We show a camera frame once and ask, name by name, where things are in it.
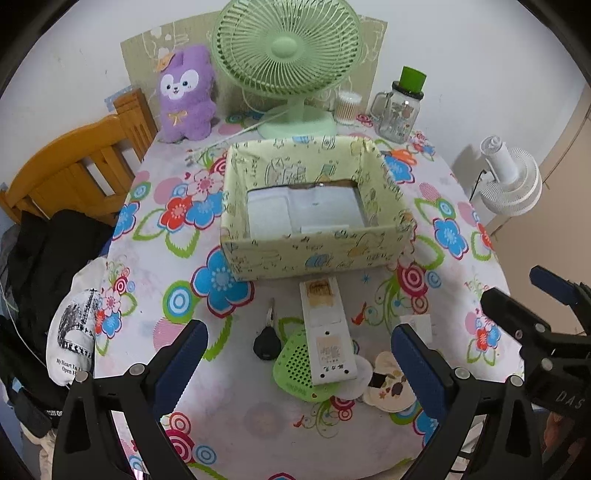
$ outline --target screw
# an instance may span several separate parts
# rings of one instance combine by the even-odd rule
[[[517,375],[511,375],[511,383],[514,387],[520,387],[523,385],[523,380]]]
[[[135,377],[137,375],[141,375],[142,373],[144,373],[145,370],[146,370],[146,367],[143,364],[135,364],[135,365],[131,365],[131,367],[129,367],[129,373]]]
[[[456,368],[455,374],[456,377],[460,378],[461,380],[468,380],[468,378],[470,378],[470,372],[463,367]]]
[[[79,370],[76,372],[76,381],[82,383],[86,381],[88,378],[88,372],[84,372],[83,370]]]
[[[542,370],[546,370],[547,372],[554,368],[554,364],[549,358],[543,358],[540,365],[542,366]]]

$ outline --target chair backrest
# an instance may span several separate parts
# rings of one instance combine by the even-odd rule
[[[10,188],[0,192],[0,206],[14,221],[20,222],[23,210],[50,218],[59,210],[71,209],[115,224],[134,179],[118,144],[129,140],[142,161],[157,130],[139,89],[114,104],[116,115],[49,143],[25,163]],[[96,165],[114,194],[105,194],[99,187],[85,159]]]

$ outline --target cotton swab container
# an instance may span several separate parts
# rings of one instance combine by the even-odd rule
[[[359,113],[362,97],[355,92],[339,92],[337,95],[335,120],[343,125],[353,125]]]

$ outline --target round coaster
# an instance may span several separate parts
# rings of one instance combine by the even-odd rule
[[[374,368],[362,356],[355,355],[355,365],[357,365],[357,378],[339,382],[335,392],[335,397],[341,400],[355,400],[363,395],[374,374]]]
[[[377,356],[374,371],[386,375],[381,388],[368,388],[369,400],[375,407],[398,413],[412,406],[417,397],[392,352],[382,352]]]

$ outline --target green desk fan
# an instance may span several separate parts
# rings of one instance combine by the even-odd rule
[[[331,114],[304,101],[349,74],[360,29],[345,0],[233,0],[217,20],[212,53],[241,88],[287,100],[262,118],[264,138],[335,135]]]

